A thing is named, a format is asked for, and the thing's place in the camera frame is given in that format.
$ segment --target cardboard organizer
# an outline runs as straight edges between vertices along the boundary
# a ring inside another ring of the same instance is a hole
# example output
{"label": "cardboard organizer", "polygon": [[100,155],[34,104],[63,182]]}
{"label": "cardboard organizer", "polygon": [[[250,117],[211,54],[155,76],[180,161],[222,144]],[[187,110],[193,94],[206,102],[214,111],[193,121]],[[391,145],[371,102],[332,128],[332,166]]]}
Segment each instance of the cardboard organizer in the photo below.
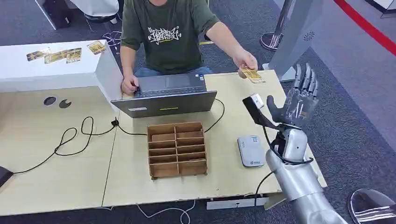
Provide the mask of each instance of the cardboard organizer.
{"label": "cardboard organizer", "polygon": [[201,123],[149,126],[147,133],[152,180],[166,176],[207,174]]}

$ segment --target laptop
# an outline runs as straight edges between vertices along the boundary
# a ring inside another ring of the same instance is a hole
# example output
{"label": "laptop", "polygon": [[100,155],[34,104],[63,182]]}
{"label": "laptop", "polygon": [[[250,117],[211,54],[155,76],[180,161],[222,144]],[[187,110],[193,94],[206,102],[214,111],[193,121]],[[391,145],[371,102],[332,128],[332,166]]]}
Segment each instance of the laptop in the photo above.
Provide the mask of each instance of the laptop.
{"label": "laptop", "polygon": [[132,118],[144,118],[209,111],[216,94],[206,90],[201,74],[141,77],[133,98],[111,103]]}

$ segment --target stanchion base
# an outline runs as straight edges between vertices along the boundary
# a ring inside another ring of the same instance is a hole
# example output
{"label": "stanchion base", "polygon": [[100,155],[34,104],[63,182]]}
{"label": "stanchion base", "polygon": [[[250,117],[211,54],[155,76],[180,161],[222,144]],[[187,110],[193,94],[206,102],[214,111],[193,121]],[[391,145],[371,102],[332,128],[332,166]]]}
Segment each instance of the stanchion base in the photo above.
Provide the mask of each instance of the stanchion base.
{"label": "stanchion base", "polygon": [[[268,65],[269,65],[269,63],[262,64],[262,68],[264,70],[272,70],[271,68],[268,67]],[[277,74],[277,75],[278,75],[279,81],[281,83],[296,80],[296,70],[293,67],[290,67],[289,70],[287,70],[287,72],[285,74],[283,74],[281,76],[279,74]]]}
{"label": "stanchion base", "polygon": [[272,41],[272,36],[274,35],[274,32],[271,33],[265,33],[261,36],[260,38],[260,44],[263,48],[267,49],[267,50],[271,50],[271,51],[276,51],[278,50],[278,46],[281,43],[282,39],[283,39],[283,34],[281,34],[281,37],[279,38],[279,43],[274,46],[274,47],[270,47],[271,45],[271,41]]}

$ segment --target robotic finger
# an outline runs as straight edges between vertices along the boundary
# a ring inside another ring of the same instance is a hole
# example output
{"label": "robotic finger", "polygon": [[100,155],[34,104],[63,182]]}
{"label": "robotic finger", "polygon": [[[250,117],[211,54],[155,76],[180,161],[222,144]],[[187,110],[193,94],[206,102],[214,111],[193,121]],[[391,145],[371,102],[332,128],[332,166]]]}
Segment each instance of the robotic finger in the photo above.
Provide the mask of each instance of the robotic finger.
{"label": "robotic finger", "polygon": [[300,89],[301,86],[301,65],[297,64],[296,80],[294,82],[294,88]]}
{"label": "robotic finger", "polygon": [[308,88],[308,92],[309,93],[313,93],[313,91],[315,89],[315,85],[316,85],[316,74],[313,71],[313,69],[311,70],[311,74],[312,74],[311,82],[310,82],[310,85],[309,85],[309,88]]}
{"label": "robotic finger", "polygon": [[305,79],[304,79],[304,83],[303,83],[303,88],[302,90],[306,90],[308,89],[310,80],[311,80],[311,67],[310,65],[307,63],[306,64],[306,71],[305,71]]}
{"label": "robotic finger", "polygon": [[315,89],[313,90],[313,97],[316,98],[318,96],[318,87],[319,83],[317,80],[315,80]]}

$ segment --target gold card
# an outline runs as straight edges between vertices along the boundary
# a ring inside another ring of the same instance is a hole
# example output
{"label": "gold card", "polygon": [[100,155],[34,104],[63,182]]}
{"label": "gold card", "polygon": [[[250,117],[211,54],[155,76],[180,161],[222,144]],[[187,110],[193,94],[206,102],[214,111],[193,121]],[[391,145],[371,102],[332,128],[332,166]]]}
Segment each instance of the gold card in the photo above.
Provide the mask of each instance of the gold card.
{"label": "gold card", "polygon": [[94,55],[97,55],[106,50],[106,46],[103,45],[100,41],[92,42],[89,45],[87,45],[87,47],[89,48],[89,50],[92,51]]}
{"label": "gold card", "polygon": [[64,59],[64,58],[66,58],[66,55],[67,55],[68,51],[69,50],[63,50],[63,51],[59,51],[57,53],[46,55],[44,57],[44,63],[49,64],[49,63],[56,62],[58,60]]}
{"label": "gold card", "polygon": [[81,60],[81,48],[71,49],[67,52],[66,63],[78,62]]}
{"label": "gold card", "polygon": [[240,69],[242,73],[250,79],[252,83],[258,84],[258,83],[264,83],[265,81],[262,79],[262,77],[257,73],[257,70],[252,70],[248,68],[243,68]]}
{"label": "gold card", "polygon": [[35,59],[44,57],[44,56],[48,55],[50,52],[51,52],[50,48],[45,48],[45,49],[38,50],[38,51],[27,54],[26,58],[28,59],[28,62],[30,62]]}

